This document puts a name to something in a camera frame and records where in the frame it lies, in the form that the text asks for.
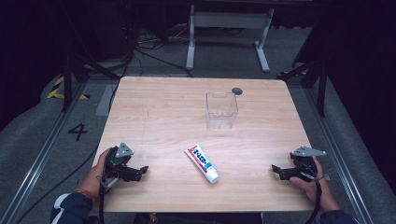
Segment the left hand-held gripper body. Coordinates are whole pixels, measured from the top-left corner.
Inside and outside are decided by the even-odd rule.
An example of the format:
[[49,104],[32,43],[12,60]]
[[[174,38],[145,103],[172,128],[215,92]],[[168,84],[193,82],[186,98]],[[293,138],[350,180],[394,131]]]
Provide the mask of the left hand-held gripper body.
[[134,152],[123,142],[118,147],[112,147],[105,161],[104,187],[111,188],[119,179],[126,182],[134,179],[134,170],[127,166],[127,162]]

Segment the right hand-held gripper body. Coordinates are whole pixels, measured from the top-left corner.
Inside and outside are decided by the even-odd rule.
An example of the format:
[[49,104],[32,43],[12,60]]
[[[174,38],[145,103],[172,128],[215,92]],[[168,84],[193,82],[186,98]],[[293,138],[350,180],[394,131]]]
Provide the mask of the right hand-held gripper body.
[[290,153],[290,158],[295,165],[295,173],[305,182],[312,181],[318,173],[317,166],[313,160],[314,157],[326,156],[327,152],[324,150],[313,149],[311,147],[301,146]]

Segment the white toothpaste tube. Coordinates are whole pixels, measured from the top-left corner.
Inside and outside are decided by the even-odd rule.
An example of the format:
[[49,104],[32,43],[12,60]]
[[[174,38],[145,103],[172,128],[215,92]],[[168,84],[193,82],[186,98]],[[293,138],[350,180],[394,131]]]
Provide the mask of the white toothpaste tube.
[[195,163],[206,179],[211,183],[219,181],[219,173],[213,166],[211,160],[206,156],[200,144],[184,150],[186,155]]

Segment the clear plastic box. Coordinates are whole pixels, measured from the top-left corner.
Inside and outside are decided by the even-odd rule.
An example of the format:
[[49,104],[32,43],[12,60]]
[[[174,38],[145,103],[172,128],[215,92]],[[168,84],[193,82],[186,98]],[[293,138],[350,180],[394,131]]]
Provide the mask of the clear plastic box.
[[236,96],[232,92],[208,92],[206,94],[206,127],[231,129],[238,114]]

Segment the person's left hand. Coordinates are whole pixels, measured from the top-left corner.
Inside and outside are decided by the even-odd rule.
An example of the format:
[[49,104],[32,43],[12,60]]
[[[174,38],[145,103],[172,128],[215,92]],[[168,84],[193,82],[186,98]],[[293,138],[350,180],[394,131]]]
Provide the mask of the person's left hand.
[[100,182],[97,177],[102,176],[103,174],[106,156],[109,151],[110,149],[108,148],[100,155],[97,163],[91,168],[83,179],[81,185],[78,187],[78,192],[82,193],[91,201],[94,201],[99,197]]

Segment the black metal stand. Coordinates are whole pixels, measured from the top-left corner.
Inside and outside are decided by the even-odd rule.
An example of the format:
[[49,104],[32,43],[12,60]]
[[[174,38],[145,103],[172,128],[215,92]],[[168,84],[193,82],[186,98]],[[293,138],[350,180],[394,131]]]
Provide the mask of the black metal stand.
[[64,58],[64,107],[62,109],[65,112],[73,102],[73,91],[72,91],[72,77],[75,77],[78,82],[86,82],[89,79],[88,69],[85,65],[88,65],[93,70],[96,70],[99,74],[103,74],[106,77],[119,80],[120,76],[114,74],[109,69],[104,68],[97,62],[89,60],[88,58],[77,54],[67,53]]
[[311,89],[314,84],[318,82],[317,109],[319,114],[322,117],[325,117],[324,101],[327,84],[327,69],[323,60],[304,63],[288,72],[280,72],[276,77],[286,81],[292,77],[299,76],[302,73],[305,73],[304,78],[301,81],[301,85],[304,89]]

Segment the yellow black floor tape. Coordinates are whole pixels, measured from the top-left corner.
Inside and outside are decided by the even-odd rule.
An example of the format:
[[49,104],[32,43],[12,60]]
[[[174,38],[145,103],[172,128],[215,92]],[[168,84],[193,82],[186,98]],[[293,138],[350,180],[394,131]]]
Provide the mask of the yellow black floor tape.
[[60,92],[60,88],[61,85],[64,83],[64,76],[63,75],[59,75],[56,79],[56,81],[54,82],[47,98],[51,99],[51,98],[56,98],[56,99],[63,99],[64,98],[64,94]]

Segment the aluminium floor rail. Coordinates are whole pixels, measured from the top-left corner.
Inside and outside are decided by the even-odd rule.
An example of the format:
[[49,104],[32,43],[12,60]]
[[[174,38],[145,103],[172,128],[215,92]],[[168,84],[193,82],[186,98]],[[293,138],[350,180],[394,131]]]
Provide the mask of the aluminium floor rail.
[[70,111],[45,100],[0,132],[0,224],[16,222]]
[[316,121],[325,137],[326,144],[329,149],[329,154],[332,157],[332,161],[335,165],[337,174],[339,174],[346,194],[349,201],[357,215],[360,224],[373,224],[373,219],[367,209],[366,204],[361,197],[361,193],[357,188],[356,181],[354,180],[352,174],[347,168],[347,164],[340,152],[340,148],[337,146],[335,139],[332,135],[332,131],[324,117],[320,115],[317,109],[316,96],[311,89],[304,89],[304,94],[313,109]]

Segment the white metal desk frame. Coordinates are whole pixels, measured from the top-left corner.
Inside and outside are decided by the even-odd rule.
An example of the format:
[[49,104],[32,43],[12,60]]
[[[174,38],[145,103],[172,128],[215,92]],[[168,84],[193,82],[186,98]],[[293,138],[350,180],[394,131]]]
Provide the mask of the white metal desk frame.
[[191,6],[189,18],[189,45],[187,52],[186,68],[194,67],[195,29],[200,28],[237,28],[260,29],[261,38],[254,42],[259,62],[264,73],[270,71],[269,64],[263,49],[268,35],[274,10],[270,8],[265,13],[232,13],[232,12],[203,12],[197,11],[195,5]]

